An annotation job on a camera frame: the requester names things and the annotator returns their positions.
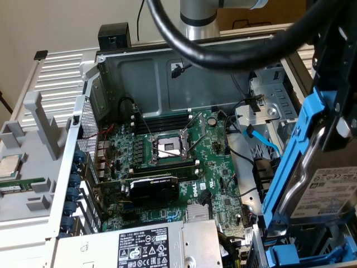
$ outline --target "robotic arm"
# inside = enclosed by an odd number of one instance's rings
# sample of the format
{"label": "robotic arm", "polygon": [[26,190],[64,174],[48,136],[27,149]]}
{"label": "robotic arm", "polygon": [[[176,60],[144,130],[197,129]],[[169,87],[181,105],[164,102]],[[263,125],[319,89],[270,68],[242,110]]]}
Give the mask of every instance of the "robotic arm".
{"label": "robotic arm", "polygon": [[219,36],[218,8],[261,8],[268,0],[180,0],[180,31],[190,40]]}

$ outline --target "blue drive bracket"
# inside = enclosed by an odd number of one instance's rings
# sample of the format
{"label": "blue drive bracket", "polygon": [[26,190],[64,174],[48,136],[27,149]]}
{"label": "blue drive bracket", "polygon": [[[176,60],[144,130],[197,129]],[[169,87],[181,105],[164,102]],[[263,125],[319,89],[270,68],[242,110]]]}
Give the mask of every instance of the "blue drive bracket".
{"label": "blue drive bracket", "polygon": [[326,105],[333,107],[335,97],[336,91],[318,92],[314,88],[313,93],[305,98],[290,141],[262,204],[267,229],[269,229],[272,221],[279,220],[279,216],[274,216],[274,210],[280,201],[279,196],[284,191],[299,156],[303,155],[308,148],[310,143],[308,129],[312,118],[321,113]]}
{"label": "blue drive bracket", "polygon": [[345,238],[343,246],[335,247],[328,254],[299,259],[295,245],[281,245],[270,247],[266,251],[270,268],[273,267],[316,267],[335,264],[338,262],[354,261],[357,259],[357,246],[351,236]]}

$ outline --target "motherboard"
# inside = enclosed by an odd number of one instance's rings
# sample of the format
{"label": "motherboard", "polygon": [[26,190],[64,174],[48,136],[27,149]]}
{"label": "motherboard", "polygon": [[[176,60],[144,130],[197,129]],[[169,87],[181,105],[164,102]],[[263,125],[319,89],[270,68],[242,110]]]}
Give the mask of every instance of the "motherboard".
{"label": "motherboard", "polygon": [[94,189],[107,210],[102,231],[212,218],[225,235],[243,236],[240,199],[226,194],[239,189],[223,119],[203,110],[170,117],[174,130],[168,118],[103,128]]}

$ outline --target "white wall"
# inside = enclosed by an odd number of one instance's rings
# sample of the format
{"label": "white wall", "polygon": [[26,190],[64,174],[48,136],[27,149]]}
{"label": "white wall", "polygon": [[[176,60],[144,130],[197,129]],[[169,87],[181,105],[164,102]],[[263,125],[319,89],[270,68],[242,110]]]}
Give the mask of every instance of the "white wall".
{"label": "white wall", "polygon": [[[163,0],[166,12],[179,22],[180,1]],[[102,24],[129,22],[132,43],[136,42],[136,19],[141,0],[0,0],[0,90],[14,107],[33,56],[50,52],[98,46]],[[160,39],[144,5],[140,40]],[[0,104],[0,126],[9,114]]]}

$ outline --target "power supply label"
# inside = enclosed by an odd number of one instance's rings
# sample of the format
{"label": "power supply label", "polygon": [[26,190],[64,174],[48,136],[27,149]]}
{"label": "power supply label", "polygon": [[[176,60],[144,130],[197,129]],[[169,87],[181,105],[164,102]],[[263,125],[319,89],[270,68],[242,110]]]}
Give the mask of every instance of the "power supply label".
{"label": "power supply label", "polygon": [[291,218],[336,215],[357,191],[357,167],[318,169]]}
{"label": "power supply label", "polygon": [[121,233],[118,268],[169,268],[168,228]]}

